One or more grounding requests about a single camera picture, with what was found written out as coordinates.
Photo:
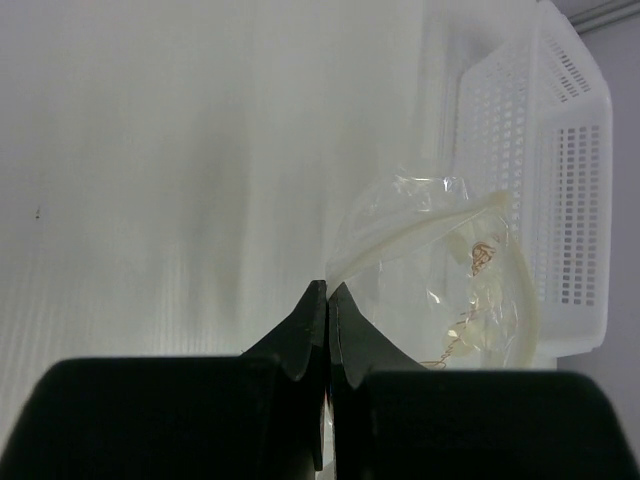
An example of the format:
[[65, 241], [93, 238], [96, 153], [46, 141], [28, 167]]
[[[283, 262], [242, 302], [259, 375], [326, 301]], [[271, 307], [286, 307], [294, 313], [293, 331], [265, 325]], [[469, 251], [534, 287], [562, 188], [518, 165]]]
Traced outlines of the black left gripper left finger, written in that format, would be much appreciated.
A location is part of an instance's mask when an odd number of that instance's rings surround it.
[[326, 284], [238, 356], [75, 358], [35, 385], [5, 479], [312, 479], [323, 466]]

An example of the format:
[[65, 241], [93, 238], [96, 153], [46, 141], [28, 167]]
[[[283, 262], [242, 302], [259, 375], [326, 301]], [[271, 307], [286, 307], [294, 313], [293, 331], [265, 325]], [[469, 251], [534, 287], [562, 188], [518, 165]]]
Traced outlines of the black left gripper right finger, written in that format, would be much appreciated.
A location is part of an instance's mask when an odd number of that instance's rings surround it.
[[635, 479], [614, 409], [590, 378], [551, 370], [429, 370], [359, 311], [328, 302], [340, 479]]

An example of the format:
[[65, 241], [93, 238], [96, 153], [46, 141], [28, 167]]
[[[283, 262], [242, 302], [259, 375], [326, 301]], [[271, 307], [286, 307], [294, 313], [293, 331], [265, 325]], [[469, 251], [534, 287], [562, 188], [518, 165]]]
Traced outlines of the clear zip top bag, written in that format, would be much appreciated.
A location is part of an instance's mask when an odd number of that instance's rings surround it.
[[539, 308], [507, 215], [511, 197], [470, 197], [458, 177], [397, 176], [345, 215], [326, 268], [361, 314], [429, 370], [520, 370]]

